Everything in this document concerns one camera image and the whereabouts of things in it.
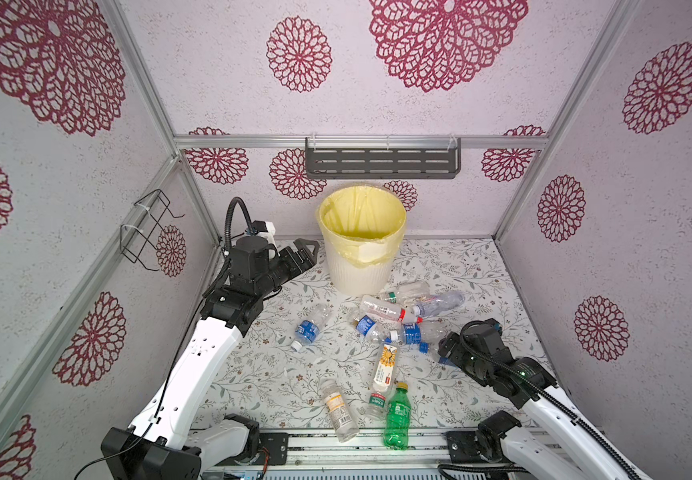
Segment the Pocari Sweat blue-label bottle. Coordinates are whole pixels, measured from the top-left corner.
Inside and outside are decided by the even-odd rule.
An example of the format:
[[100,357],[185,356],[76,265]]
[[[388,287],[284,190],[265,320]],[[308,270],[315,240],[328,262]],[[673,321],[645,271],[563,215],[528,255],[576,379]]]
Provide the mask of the Pocari Sweat blue-label bottle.
[[333,314],[334,306],[330,303],[313,306],[297,325],[291,348],[295,352],[300,352],[305,346],[313,344],[321,336]]

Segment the green plastic soda bottle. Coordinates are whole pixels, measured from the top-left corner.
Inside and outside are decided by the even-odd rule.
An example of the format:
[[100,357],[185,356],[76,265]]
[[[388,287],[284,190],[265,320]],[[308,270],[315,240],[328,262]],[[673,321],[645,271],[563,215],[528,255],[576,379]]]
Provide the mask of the green plastic soda bottle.
[[392,450],[407,450],[409,448],[412,405],[408,390],[407,383],[399,382],[395,394],[388,404],[383,443]]

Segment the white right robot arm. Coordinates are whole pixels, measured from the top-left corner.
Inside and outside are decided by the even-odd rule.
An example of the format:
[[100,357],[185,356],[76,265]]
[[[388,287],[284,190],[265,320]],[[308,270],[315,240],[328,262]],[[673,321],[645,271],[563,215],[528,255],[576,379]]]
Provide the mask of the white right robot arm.
[[555,377],[531,357],[515,357],[502,340],[494,319],[475,320],[436,345],[441,358],[483,387],[491,388],[542,427],[569,456],[564,459],[538,441],[515,416],[498,411],[473,430],[446,434],[452,463],[438,469],[471,469],[502,478],[528,473],[537,479],[648,479],[595,427],[560,387]]

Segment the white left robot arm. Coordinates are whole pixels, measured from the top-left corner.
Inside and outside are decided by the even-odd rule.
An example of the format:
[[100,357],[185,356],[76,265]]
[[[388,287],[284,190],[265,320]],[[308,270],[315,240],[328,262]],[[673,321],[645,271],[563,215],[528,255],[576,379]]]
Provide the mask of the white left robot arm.
[[254,420],[230,414],[196,437],[189,435],[191,426],[213,379],[265,302],[317,265],[319,247],[315,240],[297,239],[279,249],[255,235],[228,249],[165,382],[128,427],[112,428],[103,439],[102,460],[113,478],[197,479],[225,460],[256,458],[260,427]]

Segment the cream ribbed waste bin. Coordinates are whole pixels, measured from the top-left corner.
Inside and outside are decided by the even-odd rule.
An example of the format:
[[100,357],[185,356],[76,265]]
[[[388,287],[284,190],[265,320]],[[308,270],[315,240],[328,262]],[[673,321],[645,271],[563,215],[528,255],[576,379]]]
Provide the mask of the cream ribbed waste bin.
[[324,238],[327,264],[334,286],[348,296],[377,294],[388,283],[405,231],[382,238]]

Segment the yellow plastic bin liner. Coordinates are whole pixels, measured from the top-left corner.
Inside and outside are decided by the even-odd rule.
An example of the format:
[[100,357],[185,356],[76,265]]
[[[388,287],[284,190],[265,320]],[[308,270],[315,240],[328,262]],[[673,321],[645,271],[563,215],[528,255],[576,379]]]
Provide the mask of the yellow plastic bin liner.
[[357,268],[384,264],[398,253],[407,211],[397,195],[371,185],[335,191],[316,213],[324,239]]

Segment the clear bottle blue cap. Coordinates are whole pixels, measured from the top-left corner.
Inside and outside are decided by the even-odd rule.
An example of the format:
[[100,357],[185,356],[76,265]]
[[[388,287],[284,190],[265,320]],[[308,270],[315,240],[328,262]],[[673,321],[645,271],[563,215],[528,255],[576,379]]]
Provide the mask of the clear bottle blue cap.
[[419,351],[435,364],[456,368],[456,365],[448,356],[449,351],[444,348],[443,340],[435,343],[422,342],[419,344]]

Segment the clear purple-label water bottle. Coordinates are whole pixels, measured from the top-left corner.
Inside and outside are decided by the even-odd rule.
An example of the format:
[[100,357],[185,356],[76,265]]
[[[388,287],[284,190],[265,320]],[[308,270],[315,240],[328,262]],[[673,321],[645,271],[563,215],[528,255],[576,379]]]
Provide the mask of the clear purple-label water bottle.
[[410,310],[414,315],[426,319],[454,310],[464,303],[465,295],[461,291],[454,290],[425,296],[415,301]]

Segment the clear blue-label blue-cap bottle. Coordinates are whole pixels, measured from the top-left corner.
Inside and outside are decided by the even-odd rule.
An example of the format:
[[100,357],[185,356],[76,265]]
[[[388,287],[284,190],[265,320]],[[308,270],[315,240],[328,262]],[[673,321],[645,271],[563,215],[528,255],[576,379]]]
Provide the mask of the clear blue-label blue-cap bottle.
[[421,323],[401,324],[390,330],[386,341],[397,345],[437,345],[451,331],[444,321],[423,321]]

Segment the clear green-cap bottle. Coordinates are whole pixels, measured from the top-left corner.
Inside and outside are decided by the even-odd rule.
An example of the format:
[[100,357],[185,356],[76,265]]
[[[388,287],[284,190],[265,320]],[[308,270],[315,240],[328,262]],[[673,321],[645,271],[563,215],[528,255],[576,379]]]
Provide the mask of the clear green-cap bottle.
[[390,287],[380,293],[378,298],[392,304],[406,304],[428,296],[430,293],[431,287],[428,282],[415,281]]

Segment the crumpled blue-label water bottle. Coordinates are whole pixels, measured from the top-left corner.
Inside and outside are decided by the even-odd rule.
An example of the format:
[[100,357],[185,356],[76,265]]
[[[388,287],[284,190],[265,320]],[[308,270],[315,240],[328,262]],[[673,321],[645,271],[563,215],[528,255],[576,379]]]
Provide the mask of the crumpled blue-label water bottle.
[[356,332],[370,343],[388,343],[400,345],[399,325],[396,322],[373,317],[357,309],[354,312],[353,326]]

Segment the white red-cap bottle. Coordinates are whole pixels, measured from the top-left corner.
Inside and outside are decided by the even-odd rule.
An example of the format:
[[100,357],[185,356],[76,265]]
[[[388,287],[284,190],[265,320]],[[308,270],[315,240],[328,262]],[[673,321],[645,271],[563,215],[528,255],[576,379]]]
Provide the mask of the white red-cap bottle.
[[379,319],[403,324],[419,324],[423,322],[422,317],[409,313],[401,306],[369,295],[365,295],[362,298],[360,309],[371,318],[377,317]]

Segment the white sunflower-label bottle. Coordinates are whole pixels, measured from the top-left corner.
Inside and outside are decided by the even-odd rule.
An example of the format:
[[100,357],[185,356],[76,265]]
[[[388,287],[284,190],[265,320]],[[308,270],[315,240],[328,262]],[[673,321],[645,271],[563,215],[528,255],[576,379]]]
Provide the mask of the white sunflower-label bottle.
[[389,343],[383,345],[372,380],[372,388],[375,392],[386,393],[392,386],[397,350],[395,345]]

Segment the small green-label clear bottle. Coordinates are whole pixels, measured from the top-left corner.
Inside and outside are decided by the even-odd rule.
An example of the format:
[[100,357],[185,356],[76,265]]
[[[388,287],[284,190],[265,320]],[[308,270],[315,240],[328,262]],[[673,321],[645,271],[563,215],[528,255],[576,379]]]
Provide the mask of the small green-label clear bottle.
[[384,393],[373,391],[365,407],[365,415],[380,420],[385,417],[387,399]]

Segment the clear orange-label bottle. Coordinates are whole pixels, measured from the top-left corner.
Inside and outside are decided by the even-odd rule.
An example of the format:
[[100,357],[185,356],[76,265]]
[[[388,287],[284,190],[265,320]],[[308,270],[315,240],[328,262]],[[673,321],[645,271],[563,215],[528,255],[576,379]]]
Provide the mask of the clear orange-label bottle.
[[325,379],[320,388],[322,400],[338,441],[340,443],[351,441],[360,433],[360,429],[340,386],[333,379]]

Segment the grey metal wall shelf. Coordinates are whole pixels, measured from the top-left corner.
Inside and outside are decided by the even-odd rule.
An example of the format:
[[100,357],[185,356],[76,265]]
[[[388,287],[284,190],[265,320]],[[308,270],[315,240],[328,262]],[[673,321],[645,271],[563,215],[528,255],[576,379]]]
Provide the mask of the grey metal wall shelf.
[[461,148],[329,147],[305,141],[305,170],[318,180],[450,180],[461,171]]

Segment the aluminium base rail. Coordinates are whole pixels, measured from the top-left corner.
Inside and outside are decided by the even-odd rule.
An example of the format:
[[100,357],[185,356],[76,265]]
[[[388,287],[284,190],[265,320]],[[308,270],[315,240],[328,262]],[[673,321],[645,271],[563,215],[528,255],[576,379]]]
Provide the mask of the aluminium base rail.
[[328,429],[262,429],[256,456],[249,460],[224,460],[208,468],[204,477],[212,479],[220,472],[249,476],[264,467],[268,468],[268,479],[295,472],[320,476],[394,472],[418,477],[437,474],[440,464],[493,470],[510,463],[486,461],[476,450],[475,431],[471,428],[412,428],[406,450],[385,446],[379,428],[364,428],[347,442],[340,442],[335,432]]

